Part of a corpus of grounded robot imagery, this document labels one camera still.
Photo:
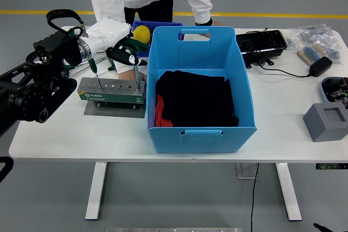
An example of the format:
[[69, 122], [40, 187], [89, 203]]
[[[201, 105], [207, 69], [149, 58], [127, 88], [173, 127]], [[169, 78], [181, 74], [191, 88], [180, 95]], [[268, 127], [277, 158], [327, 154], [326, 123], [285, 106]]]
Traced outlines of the person's right hand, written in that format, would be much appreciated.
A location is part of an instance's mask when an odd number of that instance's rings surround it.
[[[128, 71], [119, 73], [118, 76], [119, 76], [119, 79], [122, 79], [122, 80], [136, 81], [137, 79], [134, 70], [128, 70]], [[144, 81], [146, 83], [147, 75], [139, 71], [139, 79], [140, 81]]]

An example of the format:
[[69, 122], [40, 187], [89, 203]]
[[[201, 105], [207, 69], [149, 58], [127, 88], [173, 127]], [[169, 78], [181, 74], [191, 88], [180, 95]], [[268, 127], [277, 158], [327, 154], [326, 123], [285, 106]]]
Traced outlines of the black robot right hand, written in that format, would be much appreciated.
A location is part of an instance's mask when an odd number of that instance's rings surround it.
[[313, 223], [313, 227], [315, 227], [320, 232], [333, 232], [332, 230], [318, 223]]

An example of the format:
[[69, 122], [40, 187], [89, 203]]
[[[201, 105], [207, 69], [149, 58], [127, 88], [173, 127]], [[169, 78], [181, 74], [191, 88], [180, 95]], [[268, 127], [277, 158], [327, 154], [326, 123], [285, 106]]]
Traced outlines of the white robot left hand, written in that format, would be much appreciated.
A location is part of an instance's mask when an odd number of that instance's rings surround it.
[[98, 51], [105, 51], [109, 59], [128, 66], [145, 66], [147, 61], [137, 57], [137, 52], [148, 51], [149, 45], [129, 36], [131, 25], [110, 18], [103, 18], [81, 36], [85, 58], [91, 59]]

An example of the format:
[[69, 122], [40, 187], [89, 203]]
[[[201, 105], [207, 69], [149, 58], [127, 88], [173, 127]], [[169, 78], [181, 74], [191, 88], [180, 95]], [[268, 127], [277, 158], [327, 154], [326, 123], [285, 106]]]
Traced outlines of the person's left hand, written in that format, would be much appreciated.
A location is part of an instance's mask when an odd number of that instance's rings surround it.
[[[204, 23], [204, 24], [195, 23], [195, 26], [204, 26], [204, 27], [207, 27], [207, 26], [223, 26], [223, 27], [225, 27], [225, 26], [227, 26], [227, 24], [224, 24], [224, 23], [219, 22], [219, 21], [209, 21], [209, 22]], [[210, 33], [202, 34], [202, 36], [210, 38]]]

